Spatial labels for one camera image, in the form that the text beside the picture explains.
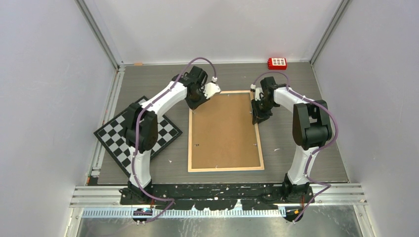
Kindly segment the blue picture frame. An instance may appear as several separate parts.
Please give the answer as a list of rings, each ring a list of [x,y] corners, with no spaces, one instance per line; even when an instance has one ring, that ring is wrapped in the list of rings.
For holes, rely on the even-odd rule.
[[[264,170],[252,92],[223,91],[189,111],[188,172]]]

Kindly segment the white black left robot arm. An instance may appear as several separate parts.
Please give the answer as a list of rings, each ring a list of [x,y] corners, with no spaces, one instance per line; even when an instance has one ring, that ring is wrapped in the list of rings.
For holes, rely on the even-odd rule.
[[[174,76],[169,84],[142,104],[132,103],[124,114],[122,136],[129,148],[131,173],[127,188],[139,204],[147,204],[152,197],[150,160],[151,150],[158,141],[159,119],[178,102],[185,100],[196,109],[209,100],[205,94],[208,74],[202,68]]]

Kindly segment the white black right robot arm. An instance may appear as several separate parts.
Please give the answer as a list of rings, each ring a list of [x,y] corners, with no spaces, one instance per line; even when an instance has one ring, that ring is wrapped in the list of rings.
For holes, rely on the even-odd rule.
[[[277,84],[273,77],[262,79],[260,87],[252,83],[250,89],[254,93],[251,101],[253,124],[268,120],[274,107],[284,107],[293,115],[292,135],[296,150],[282,182],[280,196],[286,202],[305,202],[311,192],[309,177],[313,162],[332,137],[327,102],[308,99],[287,84]]]

